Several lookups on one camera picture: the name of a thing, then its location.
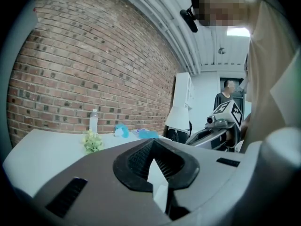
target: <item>head-mounted camera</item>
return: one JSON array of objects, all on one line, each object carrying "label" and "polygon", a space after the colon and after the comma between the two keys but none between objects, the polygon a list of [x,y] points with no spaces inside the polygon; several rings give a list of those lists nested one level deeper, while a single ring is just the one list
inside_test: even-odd
[{"label": "head-mounted camera", "polygon": [[194,22],[197,18],[193,15],[191,8],[199,9],[199,0],[191,0],[191,3],[192,5],[190,6],[189,9],[187,10],[183,9],[180,11],[180,15],[184,19],[188,27],[191,29],[191,31],[197,32],[198,28]]}]

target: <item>plastic bottle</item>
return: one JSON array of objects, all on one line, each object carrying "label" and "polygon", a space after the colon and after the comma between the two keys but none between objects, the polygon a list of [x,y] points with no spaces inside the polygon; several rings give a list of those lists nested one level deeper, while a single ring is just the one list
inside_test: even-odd
[{"label": "plastic bottle", "polygon": [[90,127],[89,128],[94,133],[97,133],[97,122],[98,122],[97,110],[93,109],[93,112],[90,115]]}]

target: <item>white cabinet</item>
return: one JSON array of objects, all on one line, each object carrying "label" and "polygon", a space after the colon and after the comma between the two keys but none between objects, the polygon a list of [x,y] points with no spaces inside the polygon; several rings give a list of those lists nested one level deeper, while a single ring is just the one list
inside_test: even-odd
[{"label": "white cabinet", "polygon": [[178,73],[175,81],[173,106],[192,108],[194,87],[189,73]]}]

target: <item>white table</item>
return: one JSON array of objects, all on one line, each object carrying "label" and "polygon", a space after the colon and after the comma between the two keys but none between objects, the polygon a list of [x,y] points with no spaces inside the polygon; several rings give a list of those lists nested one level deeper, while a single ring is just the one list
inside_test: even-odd
[{"label": "white table", "polygon": [[[33,197],[48,180],[87,154],[81,144],[83,137],[34,129],[10,152],[3,169],[13,186]],[[132,132],[128,138],[114,137],[113,133],[101,137],[104,149],[140,140]]]}]

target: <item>lamp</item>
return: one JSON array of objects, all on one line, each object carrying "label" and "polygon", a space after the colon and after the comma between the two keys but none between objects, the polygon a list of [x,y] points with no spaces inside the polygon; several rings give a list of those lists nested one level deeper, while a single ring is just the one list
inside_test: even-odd
[{"label": "lamp", "polygon": [[175,128],[173,141],[179,141],[177,129],[187,130],[189,128],[188,108],[173,106],[165,125]]}]

